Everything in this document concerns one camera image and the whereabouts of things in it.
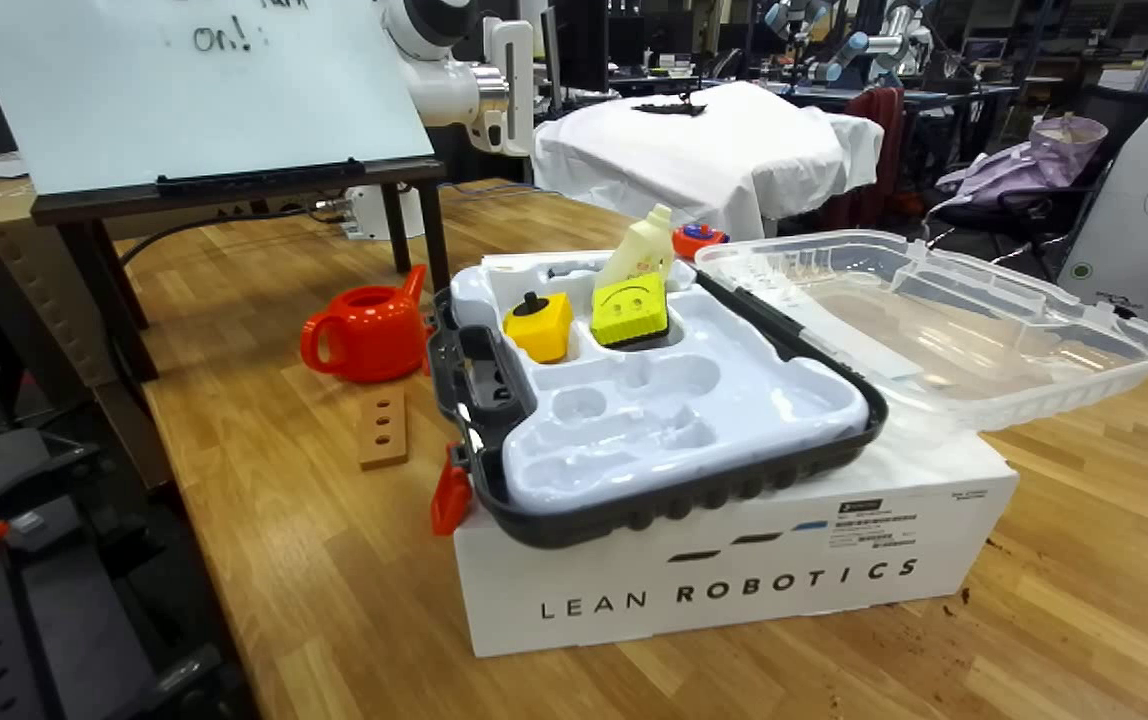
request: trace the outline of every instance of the black table leg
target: black table leg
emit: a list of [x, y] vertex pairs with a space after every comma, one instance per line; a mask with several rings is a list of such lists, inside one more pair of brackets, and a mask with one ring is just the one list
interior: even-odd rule
[[426, 278], [433, 286], [449, 286], [449, 240], [443, 240], [443, 211], [439, 211], [439, 183], [418, 178], [418, 214], [422, 214], [422, 247], [426, 247]]
[[141, 343], [145, 310], [114, 251], [107, 247], [104, 225], [60, 225], [60, 234], [99, 306], [107, 350], [132, 384], [157, 378], [157, 363]]
[[406, 229], [405, 229], [405, 203], [401, 203], [401, 183], [379, 183], [379, 203], [382, 203], [382, 225], [389, 225], [389, 244], [397, 251], [397, 269], [406, 272]]

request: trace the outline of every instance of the yellow object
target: yellow object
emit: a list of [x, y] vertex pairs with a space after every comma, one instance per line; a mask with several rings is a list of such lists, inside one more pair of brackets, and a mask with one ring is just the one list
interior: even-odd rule
[[596, 286], [588, 331], [598, 343], [626, 343], [626, 338], [669, 331], [664, 275], [643, 272], [643, 275]]
[[673, 207], [656, 203], [643, 221], [626, 225], [616, 251], [596, 275], [596, 286], [643, 275], [643, 272], [669, 272], [677, 259], [673, 247]]
[[505, 337], [512, 337], [535, 363], [566, 359], [571, 300], [566, 291], [535, 296], [526, 291], [518, 306], [505, 314]]

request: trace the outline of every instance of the wooden block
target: wooden block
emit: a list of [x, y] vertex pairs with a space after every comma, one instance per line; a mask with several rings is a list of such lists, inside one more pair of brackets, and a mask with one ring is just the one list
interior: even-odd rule
[[401, 465], [406, 461], [406, 393], [405, 384], [371, 389], [359, 395], [359, 465]]

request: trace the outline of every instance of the small yellow part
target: small yellow part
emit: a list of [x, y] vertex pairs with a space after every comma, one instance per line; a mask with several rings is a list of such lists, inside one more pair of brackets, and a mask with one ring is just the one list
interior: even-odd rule
[[643, 272], [643, 275], [596, 286], [588, 331], [598, 343], [626, 343], [626, 338], [669, 331], [664, 275]]
[[505, 337], [512, 337], [535, 363], [566, 359], [571, 296], [550, 291], [535, 310], [509, 310]]

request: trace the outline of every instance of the white cloth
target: white cloth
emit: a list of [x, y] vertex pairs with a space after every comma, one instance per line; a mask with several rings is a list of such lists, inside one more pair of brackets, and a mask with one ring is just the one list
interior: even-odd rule
[[699, 117], [656, 117], [633, 97], [535, 129], [535, 187], [647, 214], [705, 221], [729, 234], [765, 234], [785, 214], [872, 183], [884, 129], [861, 117], [795, 107], [755, 84], [693, 91]]

